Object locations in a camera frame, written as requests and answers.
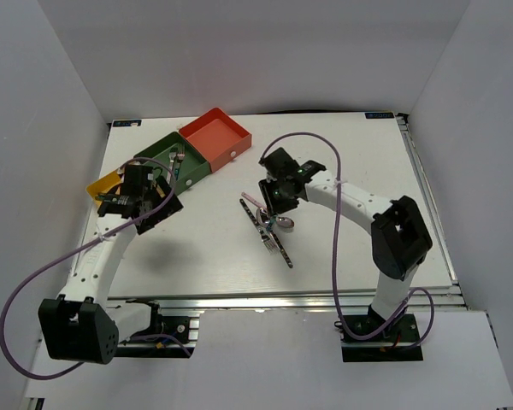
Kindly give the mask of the silver fork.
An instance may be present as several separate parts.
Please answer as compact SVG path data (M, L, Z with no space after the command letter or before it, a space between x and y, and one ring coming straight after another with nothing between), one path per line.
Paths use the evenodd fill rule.
M263 224L260 224L258 227L259 234L262 240L262 243L267 248L267 250L273 254L280 251L280 247L276 240L274 239L274 233L272 231L266 231Z

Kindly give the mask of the pink handled fork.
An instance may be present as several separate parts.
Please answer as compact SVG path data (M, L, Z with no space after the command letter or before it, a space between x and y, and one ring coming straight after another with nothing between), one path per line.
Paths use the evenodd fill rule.
M168 159L169 159L168 169L169 169L169 171L168 171L167 181L169 183L171 182L172 177L174 176L174 167L175 167L177 155L178 155L178 148L177 148L177 146L173 146L171 148L171 150L168 152Z

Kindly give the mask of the silver fork bent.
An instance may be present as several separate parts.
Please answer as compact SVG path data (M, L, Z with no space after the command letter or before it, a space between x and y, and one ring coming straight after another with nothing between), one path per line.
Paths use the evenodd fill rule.
M185 159L185 156L186 156L186 149L185 149L185 145L184 144L180 144L178 146L178 155L177 155L177 159L176 159L176 162L175 162L175 167L174 167L174 177L176 180L179 179L179 176L180 176L180 167L182 165L182 162L184 161Z

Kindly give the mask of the green handled spoon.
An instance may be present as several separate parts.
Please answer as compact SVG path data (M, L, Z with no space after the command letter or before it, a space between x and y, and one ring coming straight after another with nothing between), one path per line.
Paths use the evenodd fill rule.
M266 231L272 231L274 229L275 217L266 215L262 222Z

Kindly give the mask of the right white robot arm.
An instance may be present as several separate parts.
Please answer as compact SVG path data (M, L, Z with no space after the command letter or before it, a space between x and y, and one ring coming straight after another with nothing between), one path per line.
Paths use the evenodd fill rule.
M316 161L300 165L282 148L259 160L267 176L258 185L271 214L295 209L301 200L335 212L333 244L338 244L339 221L345 218L370 236L372 260L379 271L369 306L370 333L389 340L400 329L398 315L419 266L433 241L422 213L409 196L388 199L353 184L342 183Z

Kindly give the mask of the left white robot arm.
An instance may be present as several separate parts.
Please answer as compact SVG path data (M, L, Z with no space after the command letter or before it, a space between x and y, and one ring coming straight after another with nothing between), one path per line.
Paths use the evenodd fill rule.
M108 364L120 343L161 336L164 322L154 302L108 307L107 300L131 241L183 208L163 174L162 167L131 163L120 183L97 194L95 243L82 251L58 296L38 308L50 358Z

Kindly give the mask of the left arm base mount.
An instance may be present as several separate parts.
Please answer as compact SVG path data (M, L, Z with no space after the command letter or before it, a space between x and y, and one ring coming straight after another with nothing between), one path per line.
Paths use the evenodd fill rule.
M115 358L189 359L195 350L199 317L162 314L157 324L119 343Z

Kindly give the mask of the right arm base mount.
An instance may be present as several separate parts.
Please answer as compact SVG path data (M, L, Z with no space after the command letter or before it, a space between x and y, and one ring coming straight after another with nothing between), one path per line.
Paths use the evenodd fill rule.
M416 346L420 333L414 314L404 314L381 334L364 341L347 335L339 320L334 322L341 335L344 363L423 361L422 348Z

